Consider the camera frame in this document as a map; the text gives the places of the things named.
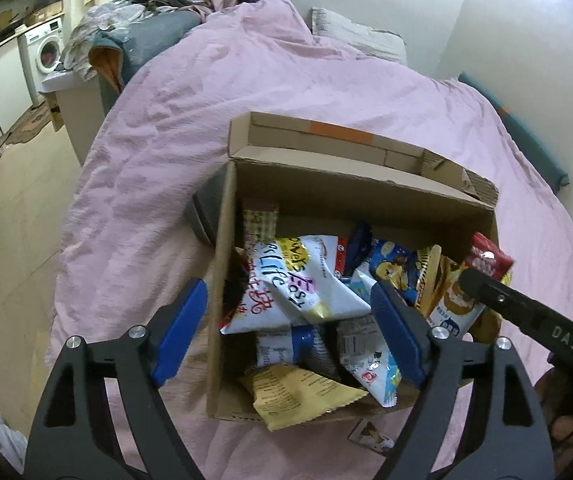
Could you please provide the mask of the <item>right hand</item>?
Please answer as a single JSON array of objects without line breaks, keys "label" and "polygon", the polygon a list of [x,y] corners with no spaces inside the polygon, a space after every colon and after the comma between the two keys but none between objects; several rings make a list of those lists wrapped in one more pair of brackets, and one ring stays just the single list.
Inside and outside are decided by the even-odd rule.
[{"label": "right hand", "polygon": [[569,414],[559,408],[567,393],[567,378],[552,367],[538,379],[535,391],[553,441],[556,468],[562,470],[573,460],[573,408]]}]

